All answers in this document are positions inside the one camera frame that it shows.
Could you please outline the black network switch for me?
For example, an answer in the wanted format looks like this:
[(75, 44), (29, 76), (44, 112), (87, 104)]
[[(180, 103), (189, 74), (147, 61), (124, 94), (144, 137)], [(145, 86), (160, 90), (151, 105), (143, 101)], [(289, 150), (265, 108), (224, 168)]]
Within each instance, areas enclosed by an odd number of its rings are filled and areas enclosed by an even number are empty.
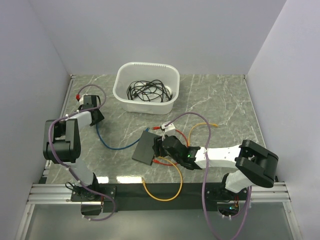
[(157, 137), (158, 135), (154, 133), (143, 131), (131, 158), (137, 162), (151, 166), (155, 155), (153, 150), (154, 138)]

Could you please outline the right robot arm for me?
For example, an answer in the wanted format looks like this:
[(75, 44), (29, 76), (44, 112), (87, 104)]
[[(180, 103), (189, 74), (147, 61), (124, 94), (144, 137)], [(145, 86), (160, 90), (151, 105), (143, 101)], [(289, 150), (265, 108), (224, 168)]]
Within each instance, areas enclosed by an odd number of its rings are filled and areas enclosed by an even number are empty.
[(224, 175), (215, 194), (223, 200), (230, 200), (243, 189), (252, 185), (272, 188), (275, 183), (279, 157), (251, 141), (242, 144), (208, 148), (182, 144), (174, 135), (155, 137), (152, 149), (156, 157), (171, 157), (188, 170), (201, 170), (211, 167), (236, 170)]

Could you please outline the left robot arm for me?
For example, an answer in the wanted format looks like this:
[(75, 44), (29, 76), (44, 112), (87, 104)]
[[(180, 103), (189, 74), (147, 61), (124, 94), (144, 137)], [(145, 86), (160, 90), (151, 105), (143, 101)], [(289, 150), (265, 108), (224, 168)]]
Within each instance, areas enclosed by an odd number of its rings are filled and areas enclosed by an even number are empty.
[[(104, 120), (104, 116), (97, 108), (101, 104), (98, 95), (76, 96), (80, 103), (77, 114), (51, 124), (54, 120), (47, 120), (44, 124), (43, 156), (54, 164), (60, 162), (75, 174), (76, 183), (71, 186), (75, 195), (88, 201), (95, 201), (100, 197), (101, 189), (96, 175), (80, 159), (81, 139), (80, 130), (86, 126), (94, 126)], [(55, 149), (60, 162), (56, 160), (49, 141)]]

